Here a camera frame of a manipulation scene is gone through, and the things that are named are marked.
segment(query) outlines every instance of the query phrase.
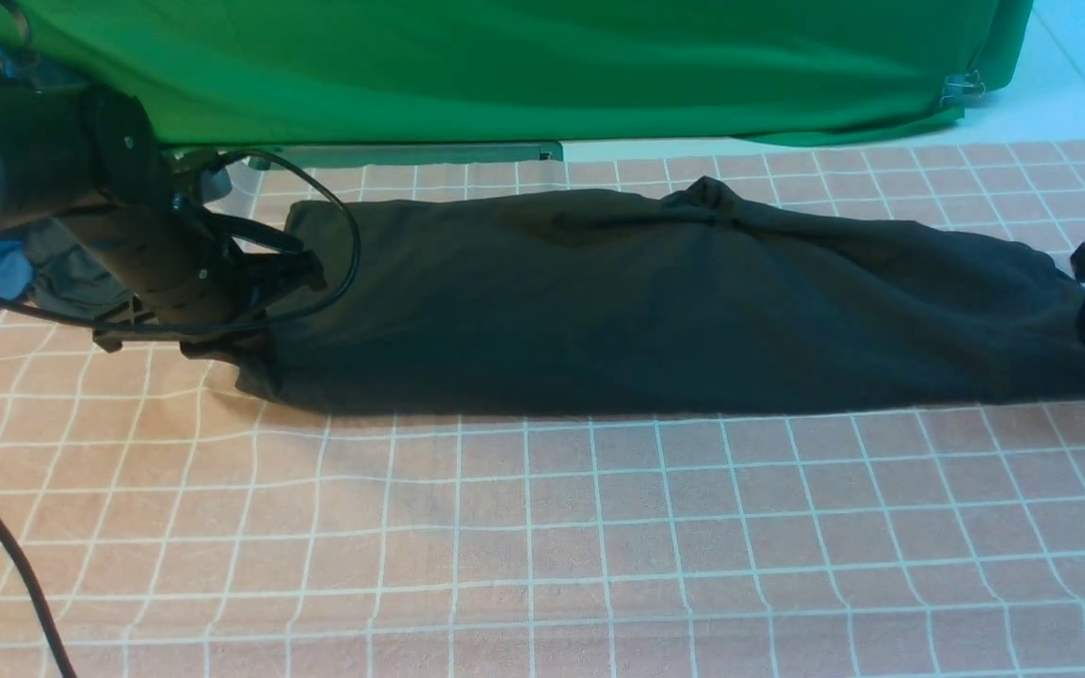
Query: metal clip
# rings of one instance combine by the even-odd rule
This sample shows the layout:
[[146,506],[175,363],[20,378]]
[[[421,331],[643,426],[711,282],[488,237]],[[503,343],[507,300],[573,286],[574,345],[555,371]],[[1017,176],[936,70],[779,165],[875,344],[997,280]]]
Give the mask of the metal clip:
[[965,103],[968,99],[979,99],[986,94],[986,82],[978,69],[950,75],[944,78],[944,89],[940,91],[940,106],[952,106],[954,103]]

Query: green screen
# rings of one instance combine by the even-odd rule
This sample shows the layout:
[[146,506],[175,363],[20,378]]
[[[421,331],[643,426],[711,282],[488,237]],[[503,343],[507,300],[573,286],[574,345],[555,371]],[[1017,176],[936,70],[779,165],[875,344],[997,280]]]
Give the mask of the green screen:
[[[1031,0],[23,0],[39,50],[168,143],[742,135],[950,125],[1010,80]],[[13,34],[0,8],[0,39]]]

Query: white tile floor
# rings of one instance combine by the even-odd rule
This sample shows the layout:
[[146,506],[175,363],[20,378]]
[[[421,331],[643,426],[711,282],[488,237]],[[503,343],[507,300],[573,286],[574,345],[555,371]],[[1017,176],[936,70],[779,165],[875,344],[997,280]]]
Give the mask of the white tile floor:
[[[1016,78],[981,107],[943,132],[893,142],[935,143],[1067,141],[1085,139],[1085,3],[1037,0]],[[661,139],[564,143],[570,162],[692,157],[763,152],[770,146],[736,139]]]

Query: cable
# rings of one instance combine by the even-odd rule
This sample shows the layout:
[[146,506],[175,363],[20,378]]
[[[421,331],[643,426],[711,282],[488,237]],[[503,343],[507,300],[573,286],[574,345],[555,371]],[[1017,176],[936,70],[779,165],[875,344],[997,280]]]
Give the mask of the cable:
[[309,172],[304,171],[302,168],[297,167],[296,164],[285,161],[279,155],[267,151],[259,151],[255,149],[248,149],[244,151],[232,151],[225,154],[224,164],[229,166],[233,162],[241,161],[244,158],[260,158],[264,161],[271,162],[281,168],[301,177],[305,180],[307,184],[318,191],[326,201],[331,202],[332,205],[336,206],[341,210],[341,214],[346,216],[346,226],[349,227],[349,235],[353,240],[349,253],[349,268],[346,271],[346,278],[337,284],[331,295],[320,299],[315,304],[309,304],[304,306],[302,309],[294,311],[289,311],[285,314],[275,315],[270,318],[263,318],[261,320],[255,320],[250,322],[233,322],[233,323],[219,323],[219,324],[132,324],[126,322],[106,322],[102,320],[86,320],[86,318],[72,317],[72,315],[58,314],[52,311],[47,311],[43,309],[36,309],[33,306],[18,304],[17,302],[12,302],[11,299],[5,299],[5,297],[0,296],[0,309],[5,311],[16,312],[18,315],[25,315],[26,317],[37,318],[38,320],[43,320],[48,322],[56,322],[61,324],[67,324],[69,327],[81,327],[82,330],[99,330],[105,332],[125,332],[135,335],[146,335],[146,334],[165,334],[165,333],[180,333],[180,334],[220,334],[225,332],[252,332],[255,330],[267,330],[267,328],[276,324],[281,324],[285,322],[292,322],[302,320],[302,318],[307,318],[310,315],[318,314],[322,309],[328,308],[337,302],[354,284],[354,278],[358,274],[358,265],[361,261],[361,235],[358,232],[358,222],[354,220],[354,214],[341,202],[340,197],[336,197],[331,190],[324,188],[324,184],[320,181],[314,179]]
[[56,661],[56,668],[61,673],[61,678],[77,678],[74,665],[69,662],[68,652],[65,651],[65,643],[61,642],[61,632],[56,630],[56,621],[53,618],[53,611],[48,609],[48,600],[44,591],[39,587],[39,579],[31,563],[27,562],[27,557],[23,553],[23,548],[11,535],[10,529],[0,519],[0,543],[8,551],[11,562],[18,571],[18,578],[23,579],[23,587],[27,589],[27,597],[31,598],[31,605],[36,610],[36,618],[39,619],[39,627],[44,632],[44,640],[48,643],[49,652],[53,653],[53,661]]

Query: pink grid mat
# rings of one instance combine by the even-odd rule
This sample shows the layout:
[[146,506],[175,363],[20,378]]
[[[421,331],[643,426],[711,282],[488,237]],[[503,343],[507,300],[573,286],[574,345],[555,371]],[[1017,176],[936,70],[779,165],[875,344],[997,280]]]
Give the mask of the pink grid mat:
[[[316,174],[368,201],[712,175],[1059,257],[1085,240],[1085,142]],[[245,209],[308,195],[272,172]],[[327,420],[0,314],[0,512],[82,678],[1085,677],[1085,402]],[[0,675],[41,670],[0,548]]]

